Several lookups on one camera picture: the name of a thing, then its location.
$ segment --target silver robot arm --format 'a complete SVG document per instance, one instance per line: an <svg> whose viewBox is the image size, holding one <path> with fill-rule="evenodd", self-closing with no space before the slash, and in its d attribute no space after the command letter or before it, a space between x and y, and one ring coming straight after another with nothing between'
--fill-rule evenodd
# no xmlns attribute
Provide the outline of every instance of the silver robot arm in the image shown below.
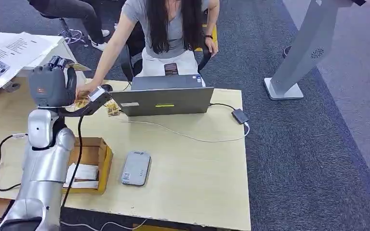
<svg viewBox="0 0 370 231"><path fill-rule="evenodd" d="M111 99L99 87L89 95L87 106L75 112L66 111L62 106L74 102L76 91L76 74L70 71L72 68L67 70L66 84L63 72L66 63L65 59L54 56L44 67L35 68L29 77L31 95L39 107L28 117L21 188L0 223L0 231L60 230L62 188L75 143L65 117L92 115Z"/></svg>

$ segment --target cardboard box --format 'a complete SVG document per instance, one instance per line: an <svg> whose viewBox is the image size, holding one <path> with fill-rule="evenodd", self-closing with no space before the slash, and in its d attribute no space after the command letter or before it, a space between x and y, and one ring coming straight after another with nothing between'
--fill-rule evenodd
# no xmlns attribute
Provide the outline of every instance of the cardboard box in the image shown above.
<svg viewBox="0 0 370 231"><path fill-rule="evenodd" d="M98 188L97 189L70 189L69 193L89 193L89 194L103 194L106 191L108 174L111 168L111 161L113 159L113 152L107 146L102 138L84 137L83 150L81 155L80 164L98 166ZM76 137L74 149L70 154L67 166L72 163L77 163L80 152L79 138Z"/></svg>

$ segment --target speaker grille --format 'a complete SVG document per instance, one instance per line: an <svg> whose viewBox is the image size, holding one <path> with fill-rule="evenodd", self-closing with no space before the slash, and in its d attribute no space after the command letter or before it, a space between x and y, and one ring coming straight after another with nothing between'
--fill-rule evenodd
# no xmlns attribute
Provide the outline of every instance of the speaker grille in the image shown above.
<svg viewBox="0 0 370 231"><path fill-rule="evenodd" d="M311 53L311 58L312 59L317 59L321 56L323 56L324 54L324 49L323 48L317 48L315 51L313 51L313 53Z"/></svg>

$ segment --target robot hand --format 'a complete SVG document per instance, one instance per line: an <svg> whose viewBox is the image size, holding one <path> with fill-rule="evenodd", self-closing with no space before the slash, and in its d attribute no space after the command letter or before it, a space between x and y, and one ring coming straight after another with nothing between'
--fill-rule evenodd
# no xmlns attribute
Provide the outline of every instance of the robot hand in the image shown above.
<svg viewBox="0 0 370 231"><path fill-rule="evenodd" d="M77 83L76 72L72 67L69 67L67 77L64 74L64 69L69 63L74 62L53 56L49 63L37 66L32 71L29 76L30 95L37 106L41 108L62 107L69 106L74 102Z"/></svg>

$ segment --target wooden desk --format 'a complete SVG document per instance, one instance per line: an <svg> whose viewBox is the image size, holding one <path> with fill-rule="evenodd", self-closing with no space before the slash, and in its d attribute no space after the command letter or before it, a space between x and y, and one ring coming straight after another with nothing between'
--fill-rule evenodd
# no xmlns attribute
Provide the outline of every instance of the wooden desk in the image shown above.
<svg viewBox="0 0 370 231"><path fill-rule="evenodd" d="M109 81L115 90L126 82ZM238 90L215 90L213 103L242 107ZM0 95L0 141L12 133L26 132L27 116L35 108L27 84L14 93ZM118 118L128 120L125 115ZM131 118L162 124L172 130L206 140L242 137L227 107L213 106L203 115L163 115ZM78 118L66 123L77 134ZM134 217L168 220L210 227L251 229L244 139L202 143L162 128L133 124L108 117L103 107L82 123L84 137L103 137L114 153L104 195L70 195L66 206ZM8 140L3 147L0 186L20 182L27 140ZM126 153L147 150L152 163L144 187L120 183ZM18 190L0 192L14 199Z"/></svg>

